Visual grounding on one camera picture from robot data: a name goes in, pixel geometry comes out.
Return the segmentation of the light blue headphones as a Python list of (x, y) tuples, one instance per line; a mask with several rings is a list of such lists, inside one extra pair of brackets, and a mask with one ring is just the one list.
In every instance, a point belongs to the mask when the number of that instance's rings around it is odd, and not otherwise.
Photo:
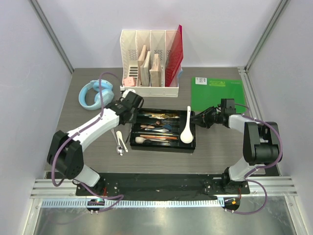
[[(93, 89), (96, 91), (96, 95), (94, 97), (94, 103), (92, 105), (88, 105), (86, 103), (86, 94), (89, 90)], [(114, 98), (113, 93), (113, 85), (107, 80), (101, 80), (101, 84), (99, 84), (98, 80), (92, 80), (87, 83), (79, 92), (79, 103), (86, 110), (97, 110), (101, 108), (101, 98), (103, 100), (103, 105), (106, 106), (110, 102), (112, 102)]]

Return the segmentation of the small white ceramic spoon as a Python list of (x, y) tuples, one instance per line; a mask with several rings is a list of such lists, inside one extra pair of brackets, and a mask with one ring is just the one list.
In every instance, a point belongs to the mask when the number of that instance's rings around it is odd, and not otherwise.
[(144, 137), (136, 137), (135, 142), (137, 144), (144, 144), (144, 143), (151, 143), (152, 141), (150, 139), (144, 138)]

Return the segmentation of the copper round head spoon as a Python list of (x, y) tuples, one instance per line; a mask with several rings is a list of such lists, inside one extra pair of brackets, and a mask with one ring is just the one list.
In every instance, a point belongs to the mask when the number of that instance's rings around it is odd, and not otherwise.
[(152, 125), (152, 126), (154, 126), (154, 127), (156, 127), (156, 126), (160, 126), (161, 125), (161, 121), (156, 121), (155, 123), (153, 123), (153, 124), (149, 124), (149, 125)]

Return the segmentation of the blue plastic spoon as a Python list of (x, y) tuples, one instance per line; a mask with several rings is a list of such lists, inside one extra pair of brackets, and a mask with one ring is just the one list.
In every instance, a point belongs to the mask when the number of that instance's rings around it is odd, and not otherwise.
[(155, 127), (154, 129), (168, 129), (169, 131), (171, 131), (172, 130), (172, 126), (166, 124), (166, 125), (163, 125), (161, 127)]

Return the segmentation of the black cutlery tray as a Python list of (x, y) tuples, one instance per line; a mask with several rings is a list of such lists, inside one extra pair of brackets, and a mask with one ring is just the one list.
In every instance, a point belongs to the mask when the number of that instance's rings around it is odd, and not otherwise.
[[(196, 149), (196, 129), (189, 119), (194, 112), (187, 107), (184, 110), (141, 109), (132, 123), (130, 137), (131, 149), (193, 153)], [(184, 129), (188, 127), (192, 140), (181, 140)]]

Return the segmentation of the white plastic spoon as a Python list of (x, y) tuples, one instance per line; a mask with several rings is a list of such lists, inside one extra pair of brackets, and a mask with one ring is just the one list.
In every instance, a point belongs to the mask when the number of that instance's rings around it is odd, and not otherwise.
[(169, 133), (168, 129), (152, 129), (151, 132), (153, 133)]

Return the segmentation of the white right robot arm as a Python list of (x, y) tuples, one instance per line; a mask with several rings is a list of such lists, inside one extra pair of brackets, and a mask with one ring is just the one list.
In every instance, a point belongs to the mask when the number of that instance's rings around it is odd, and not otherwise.
[(190, 122), (202, 128), (221, 124), (243, 133), (243, 156), (222, 173), (218, 185), (226, 193), (247, 186), (247, 178), (259, 169), (277, 165), (283, 156), (282, 140), (275, 122), (264, 122), (236, 110), (235, 100), (222, 99), (217, 107), (209, 107), (192, 116)]

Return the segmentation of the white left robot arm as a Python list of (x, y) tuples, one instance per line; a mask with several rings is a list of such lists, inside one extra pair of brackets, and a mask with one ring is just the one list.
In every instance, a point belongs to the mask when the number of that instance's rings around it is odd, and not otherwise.
[(83, 153), (87, 147), (107, 131), (130, 123), (144, 103), (143, 97), (134, 90), (126, 90), (122, 97), (109, 103), (94, 118), (74, 130), (57, 131), (47, 155), (47, 163), (52, 166), (51, 177), (58, 171), (69, 180), (76, 180), (87, 186), (93, 195), (100, 195), (104, 183), (100, 175), (84, 163)]

